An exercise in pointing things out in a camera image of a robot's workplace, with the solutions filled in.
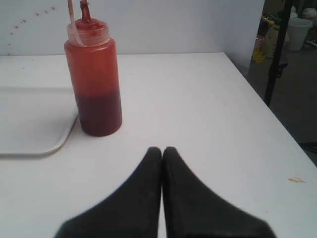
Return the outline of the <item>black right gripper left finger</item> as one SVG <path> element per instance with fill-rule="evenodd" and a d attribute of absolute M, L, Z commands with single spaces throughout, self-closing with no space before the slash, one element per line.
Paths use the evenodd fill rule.
<path fill-rule="evenodd" d="M 130 177 L 105 200 L 64 222 L 57 238 L 156 238 L 162 155 L 150 147 Z"/>

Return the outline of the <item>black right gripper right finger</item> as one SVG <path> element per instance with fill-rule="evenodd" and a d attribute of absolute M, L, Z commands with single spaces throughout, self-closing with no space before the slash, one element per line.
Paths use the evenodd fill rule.
<path fill-rule="evenodd" d="M 162 159 L 162 196 L 168 238 L 274 238 L 267 222 L 233 206 L 210 190 L 177 149 Z"/>

